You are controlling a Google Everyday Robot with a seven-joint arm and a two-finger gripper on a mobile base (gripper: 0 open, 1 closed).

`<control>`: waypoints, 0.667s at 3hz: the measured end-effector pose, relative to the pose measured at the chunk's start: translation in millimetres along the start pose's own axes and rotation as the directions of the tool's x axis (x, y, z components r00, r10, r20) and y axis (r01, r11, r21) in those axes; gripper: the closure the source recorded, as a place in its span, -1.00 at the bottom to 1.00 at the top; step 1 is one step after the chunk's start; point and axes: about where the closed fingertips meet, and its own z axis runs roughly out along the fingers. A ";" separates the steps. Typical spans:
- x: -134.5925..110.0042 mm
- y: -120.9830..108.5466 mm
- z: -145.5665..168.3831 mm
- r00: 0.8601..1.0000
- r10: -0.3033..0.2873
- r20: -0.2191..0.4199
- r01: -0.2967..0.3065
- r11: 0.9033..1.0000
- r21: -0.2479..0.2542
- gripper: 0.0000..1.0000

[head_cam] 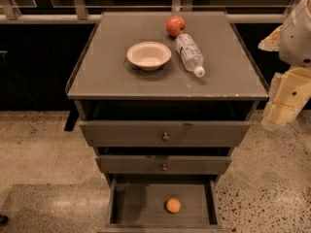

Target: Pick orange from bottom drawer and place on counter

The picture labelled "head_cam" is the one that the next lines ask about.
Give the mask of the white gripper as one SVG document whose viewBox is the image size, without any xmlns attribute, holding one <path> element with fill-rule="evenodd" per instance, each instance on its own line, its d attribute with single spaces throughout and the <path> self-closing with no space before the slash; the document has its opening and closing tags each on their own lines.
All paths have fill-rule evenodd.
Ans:
<svg viewBox="0 0 311 233">
<path fill-rule="evenodd" d="M 295 65 L 284 74 L 276 73 L 269 88 L 261 124 L 278 129 L 293 122 L 311 98 L 311 0 L 301 0 L 258 48 L 279 51 L 282 61 Z"/>
</svg>

